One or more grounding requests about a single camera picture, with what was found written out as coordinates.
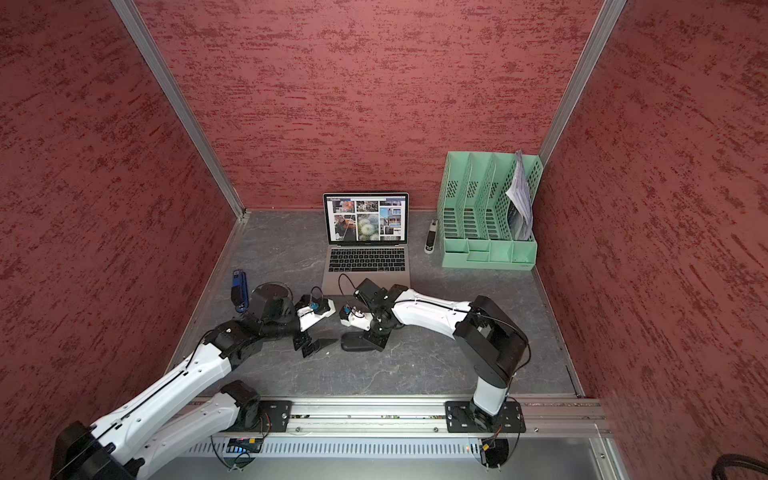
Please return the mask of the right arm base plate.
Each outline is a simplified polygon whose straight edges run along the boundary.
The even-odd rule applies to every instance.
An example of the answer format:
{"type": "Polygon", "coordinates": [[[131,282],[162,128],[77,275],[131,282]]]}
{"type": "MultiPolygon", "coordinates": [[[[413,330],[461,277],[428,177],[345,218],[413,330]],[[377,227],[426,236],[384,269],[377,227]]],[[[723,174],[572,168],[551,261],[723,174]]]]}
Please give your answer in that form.
{"type": "Polygon", "coordinates": [[[450,433],[525,433],[521,405],[506,401],[495,415],[488,414],[472,401],[444,403],[447,429],[450,433]]]}

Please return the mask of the black wireless mouse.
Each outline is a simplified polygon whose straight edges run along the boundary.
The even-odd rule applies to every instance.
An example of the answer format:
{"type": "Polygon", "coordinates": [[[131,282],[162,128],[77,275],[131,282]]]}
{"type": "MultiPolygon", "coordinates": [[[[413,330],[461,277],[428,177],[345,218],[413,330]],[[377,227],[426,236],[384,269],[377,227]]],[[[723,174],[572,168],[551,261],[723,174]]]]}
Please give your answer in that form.
{"type": "Polygon", "coordinates": [[[346,352],[378,351],[378,346],[369,339],[367,332],[347,332],[340,340],[341,348],[346,352]]]}

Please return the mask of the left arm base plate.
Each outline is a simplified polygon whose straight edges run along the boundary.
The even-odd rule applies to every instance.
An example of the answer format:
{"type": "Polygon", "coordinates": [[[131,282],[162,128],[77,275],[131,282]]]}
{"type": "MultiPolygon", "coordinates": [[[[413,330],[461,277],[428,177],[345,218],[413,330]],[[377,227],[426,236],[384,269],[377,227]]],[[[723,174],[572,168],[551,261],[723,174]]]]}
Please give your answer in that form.
{"type": "Polygon", "coordinates": [[[261,435],[285,433],[291,418],[293,403],[288,400],[262,400],[245,407],[236,429],[261,435]]]}

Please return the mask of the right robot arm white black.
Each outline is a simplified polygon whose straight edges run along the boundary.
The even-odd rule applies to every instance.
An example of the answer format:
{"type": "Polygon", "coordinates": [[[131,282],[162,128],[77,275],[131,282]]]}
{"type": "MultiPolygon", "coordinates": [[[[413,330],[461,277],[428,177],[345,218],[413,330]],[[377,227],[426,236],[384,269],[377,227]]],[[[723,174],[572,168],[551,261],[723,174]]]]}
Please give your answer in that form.
{"type": "Polygon", "coordinates": [[[469,415],[482,431],[498,427],[510,384],[530,351],[526,334],[490,298],[471,302],[429,297],[404,285],[386,290],[369,279],[354,292],[368,311],[367,324],[349,337],[364,351],[383,351],[391,333],[401,327],[420,327],[452,338],[478,380],[469,415]]]}

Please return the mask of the silver laptop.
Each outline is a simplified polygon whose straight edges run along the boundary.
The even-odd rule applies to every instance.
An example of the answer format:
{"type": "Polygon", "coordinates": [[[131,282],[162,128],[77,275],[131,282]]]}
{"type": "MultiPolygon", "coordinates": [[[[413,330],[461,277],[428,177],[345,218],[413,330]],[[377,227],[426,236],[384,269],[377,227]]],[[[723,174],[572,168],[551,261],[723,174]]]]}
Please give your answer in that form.
{"type": "Polygon", "coordinates": [[[323,205],[325,294],[349,295],[365,279],[384,289],[411,285],[408,193],[326,193],[323,205]]]}

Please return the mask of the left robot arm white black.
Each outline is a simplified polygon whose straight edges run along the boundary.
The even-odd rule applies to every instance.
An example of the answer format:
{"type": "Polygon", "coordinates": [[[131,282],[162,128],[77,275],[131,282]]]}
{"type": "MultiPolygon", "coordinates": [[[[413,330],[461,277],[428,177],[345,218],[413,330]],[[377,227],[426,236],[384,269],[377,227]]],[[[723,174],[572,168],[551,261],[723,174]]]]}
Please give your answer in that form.
{"type": "Polygon", "coordinates": [[[270,414],[260,394],[241,380],[222,386],[193,411],[179,412],[259,353],[266,341],[290,338],[303,356],[330,345],[328,339],[313,340],[308,330],[335,311],[319,288],[295,300],[284,284],[258,286],[238,316],[205,332],[193,352],[160,380],[91,425],[76,421],[62,430],[52,478],[146,479],[218,432],[270,433],[282,414],[270,414]]]}

